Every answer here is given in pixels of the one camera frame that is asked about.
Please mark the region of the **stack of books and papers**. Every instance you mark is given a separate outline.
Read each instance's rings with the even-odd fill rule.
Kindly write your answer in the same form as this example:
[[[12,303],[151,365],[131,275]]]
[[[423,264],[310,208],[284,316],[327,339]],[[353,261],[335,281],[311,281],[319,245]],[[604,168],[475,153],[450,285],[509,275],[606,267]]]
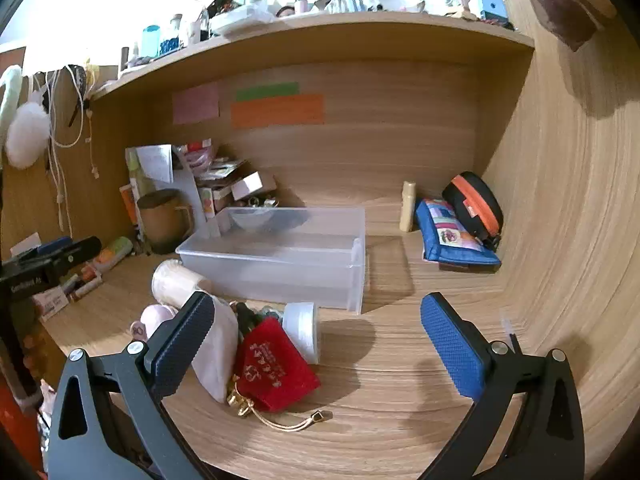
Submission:
[[[213,219],[233,203],[232,185],[242,179],[247,161],[218,156],[212,139],[178,145],[175,150],[194,177],[205,218]]]

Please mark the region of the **green sticky note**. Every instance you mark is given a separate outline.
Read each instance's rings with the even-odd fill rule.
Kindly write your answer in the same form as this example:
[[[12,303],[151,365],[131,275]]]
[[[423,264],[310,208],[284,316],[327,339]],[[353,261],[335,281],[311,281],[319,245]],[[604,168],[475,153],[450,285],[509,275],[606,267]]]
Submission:
[[[261,99],[280,98],[280,96],[296,96],[299,94],[297,81],[278,82],[277,84],[260,84],[241,88],[235,92],[236,102],[248,102]]]

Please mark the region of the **bowl of trinkets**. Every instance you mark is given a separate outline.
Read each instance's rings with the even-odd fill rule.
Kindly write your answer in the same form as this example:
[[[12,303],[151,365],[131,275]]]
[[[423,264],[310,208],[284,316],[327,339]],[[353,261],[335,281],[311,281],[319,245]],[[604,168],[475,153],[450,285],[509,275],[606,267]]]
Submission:
[[[250,208],[276,208],[279,206],[279,201],[274,195],[255,195],[246,200],[246,206]]]

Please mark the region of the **wooden upper shelf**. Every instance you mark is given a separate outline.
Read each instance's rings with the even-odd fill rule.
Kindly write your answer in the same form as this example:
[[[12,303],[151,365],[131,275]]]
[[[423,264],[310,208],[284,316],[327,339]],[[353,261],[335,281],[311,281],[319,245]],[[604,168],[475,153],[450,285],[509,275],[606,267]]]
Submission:
[[[496,25],[408,12],[291,16],[215,38],[155,61],[97,91],[145,96],[295,64],[426,61],[475,65],[532,52],[532,38]]]

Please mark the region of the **orange sticky note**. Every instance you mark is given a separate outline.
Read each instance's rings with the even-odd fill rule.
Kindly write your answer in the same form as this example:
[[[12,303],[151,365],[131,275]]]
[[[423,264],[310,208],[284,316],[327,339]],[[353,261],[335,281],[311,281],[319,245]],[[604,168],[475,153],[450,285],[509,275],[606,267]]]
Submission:
[[[324,123],[322,94],[274,96],[231,105],[233,129],[255,129],[269,126],[318,125]]]

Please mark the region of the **white fluffy pompom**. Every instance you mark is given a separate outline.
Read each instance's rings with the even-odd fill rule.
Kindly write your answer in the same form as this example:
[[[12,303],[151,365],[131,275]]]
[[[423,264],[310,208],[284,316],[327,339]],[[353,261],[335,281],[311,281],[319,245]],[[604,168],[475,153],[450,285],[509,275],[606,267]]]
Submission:
[[[6,137],[10,165],[19,170],[31,167],[47,148],[49,138],[50,118],[42,105],[36,102],[21,105]]]

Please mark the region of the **white drawstring cloth bag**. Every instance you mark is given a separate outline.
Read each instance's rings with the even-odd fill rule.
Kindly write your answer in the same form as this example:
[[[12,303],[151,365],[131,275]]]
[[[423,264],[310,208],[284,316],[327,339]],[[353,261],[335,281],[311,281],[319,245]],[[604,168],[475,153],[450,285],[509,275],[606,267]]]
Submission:
[[[214,322],[194,356],[192,367],[209,395],[218,403],[224,403],[238,348],[239,324],[227,301],[217,297],[213,300]]]

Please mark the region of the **orange green tube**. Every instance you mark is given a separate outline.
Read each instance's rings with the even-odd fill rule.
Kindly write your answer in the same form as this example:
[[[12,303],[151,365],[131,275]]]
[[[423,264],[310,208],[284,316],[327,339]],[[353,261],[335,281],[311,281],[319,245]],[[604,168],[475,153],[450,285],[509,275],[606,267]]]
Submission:
[[[117,266],[123,258],[127,257],[134,250],[134,244],[126,237],[121,236],[113,240],[103,248],[99,255],[92,260],[93,269],[99,274],[104,274]]]

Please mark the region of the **dark green spray bottle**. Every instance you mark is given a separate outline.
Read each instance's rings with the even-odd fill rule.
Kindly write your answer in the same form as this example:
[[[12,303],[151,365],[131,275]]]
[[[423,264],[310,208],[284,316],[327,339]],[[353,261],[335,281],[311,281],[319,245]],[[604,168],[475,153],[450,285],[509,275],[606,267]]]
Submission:
[[[235,301],[231,307],[238,320],[241,340],[268,318],[274,318],[279,324],[282,324],[283,314],[273,307],[265,306],[256,311],[245,302],[239,301]]]

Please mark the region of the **translucent cylindrical cup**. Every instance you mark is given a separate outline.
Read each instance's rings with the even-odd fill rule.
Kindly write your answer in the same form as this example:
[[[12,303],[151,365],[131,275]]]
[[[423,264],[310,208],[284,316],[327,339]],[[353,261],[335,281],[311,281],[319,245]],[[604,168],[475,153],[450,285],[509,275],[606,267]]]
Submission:
[[[213,292],[213,284],[186,268],[180,260],[168,259],[161,262],[152,275],[151,292],[159,304],[181,309],[194,292]]]

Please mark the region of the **white document stand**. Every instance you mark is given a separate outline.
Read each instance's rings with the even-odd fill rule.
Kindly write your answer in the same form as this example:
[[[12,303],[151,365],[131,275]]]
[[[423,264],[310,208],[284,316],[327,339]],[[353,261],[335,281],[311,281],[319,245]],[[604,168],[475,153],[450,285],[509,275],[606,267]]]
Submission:
[[[194,173],[178,146],[156,144],[126,148],[125,159],[134,193],[134,208],[143,234],[146,227],[139,200],[160,190],[176,190],[180,200],[191,207],[195,229],[206,226],[207,219]]]

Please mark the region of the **small pink white box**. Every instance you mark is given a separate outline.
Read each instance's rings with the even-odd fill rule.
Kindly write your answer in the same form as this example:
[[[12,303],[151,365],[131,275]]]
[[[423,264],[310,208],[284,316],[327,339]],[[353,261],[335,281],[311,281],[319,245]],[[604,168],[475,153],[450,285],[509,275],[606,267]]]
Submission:
[[[234,200],[246,200],[250,196],[274,191],[277,183],[271,174],[255,171],[247,177],[236,181],[231,185]]]

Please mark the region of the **white round jar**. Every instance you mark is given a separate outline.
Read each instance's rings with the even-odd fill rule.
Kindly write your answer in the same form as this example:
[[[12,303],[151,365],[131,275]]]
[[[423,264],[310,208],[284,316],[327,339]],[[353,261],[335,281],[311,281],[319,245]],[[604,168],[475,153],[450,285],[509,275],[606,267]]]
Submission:
[[[317,306],[312,302],[286,304],[281,326],[304,360],[317,365],[320,362]]]

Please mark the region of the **clear plastic storage bin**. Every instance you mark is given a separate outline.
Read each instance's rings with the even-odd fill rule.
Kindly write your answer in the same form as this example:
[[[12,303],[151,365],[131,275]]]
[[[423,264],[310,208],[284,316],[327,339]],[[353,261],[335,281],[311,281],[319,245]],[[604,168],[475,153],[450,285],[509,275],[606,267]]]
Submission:
[[[268,226],[232,226],[228,207],[176,253],[218,296],[268,304],[313,302],[359,314],[366,281],[366,212],[361,207],[277,207]]]

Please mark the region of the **blue patchwork pouch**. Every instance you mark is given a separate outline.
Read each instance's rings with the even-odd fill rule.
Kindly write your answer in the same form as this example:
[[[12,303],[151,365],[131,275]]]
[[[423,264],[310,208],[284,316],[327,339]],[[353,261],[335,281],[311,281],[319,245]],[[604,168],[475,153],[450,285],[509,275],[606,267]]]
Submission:
[[[423,259],[447,266],[500,266],[498,256],[469,233],[444,200],[421,200],[416,223],[423,238]]]

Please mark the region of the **clear plastic bowl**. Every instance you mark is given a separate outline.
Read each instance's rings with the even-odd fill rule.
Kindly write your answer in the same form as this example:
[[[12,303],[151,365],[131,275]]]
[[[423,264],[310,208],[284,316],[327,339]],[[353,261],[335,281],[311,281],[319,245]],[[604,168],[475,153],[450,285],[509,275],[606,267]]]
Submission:
[[[245,232],[258,232],[268,226],[274,208],[262,207],[232,207],[228,213],[232,226]]]

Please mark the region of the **pink sticky note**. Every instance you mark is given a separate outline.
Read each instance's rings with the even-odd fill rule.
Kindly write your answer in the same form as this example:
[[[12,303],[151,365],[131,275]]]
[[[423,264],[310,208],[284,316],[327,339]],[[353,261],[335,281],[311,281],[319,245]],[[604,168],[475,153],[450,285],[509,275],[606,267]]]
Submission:
[[[219,116],[218,84],[208,82],[171,95],[172,123],[190,125]]]

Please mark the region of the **beige lotion tube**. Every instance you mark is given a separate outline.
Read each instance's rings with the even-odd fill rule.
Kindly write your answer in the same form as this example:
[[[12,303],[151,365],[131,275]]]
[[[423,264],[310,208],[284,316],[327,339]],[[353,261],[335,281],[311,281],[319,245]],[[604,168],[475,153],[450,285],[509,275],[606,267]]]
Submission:
[[[412,230],[413,216],[416,210],[416,184],[405,181],[402,184],[399,229],[408,233]]]

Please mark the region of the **black orange zipper case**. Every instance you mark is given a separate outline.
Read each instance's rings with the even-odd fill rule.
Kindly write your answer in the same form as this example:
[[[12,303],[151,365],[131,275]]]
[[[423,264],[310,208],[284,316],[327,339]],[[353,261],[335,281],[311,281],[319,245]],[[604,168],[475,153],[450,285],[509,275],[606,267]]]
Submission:
[[[473,171],[457,174],[442,190],[464,228],[487,249],[496,250],[503,229],[503,211],[485,181]]]

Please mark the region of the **red velvet drawstring pouch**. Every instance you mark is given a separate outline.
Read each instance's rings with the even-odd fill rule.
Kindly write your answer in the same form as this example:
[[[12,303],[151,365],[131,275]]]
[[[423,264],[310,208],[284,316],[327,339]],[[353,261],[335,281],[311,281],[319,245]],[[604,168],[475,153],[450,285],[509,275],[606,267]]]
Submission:
[[[279,413],[320,387],[320,379],[275,318],[251,330],[236,352],[236,388],[258,411]]]

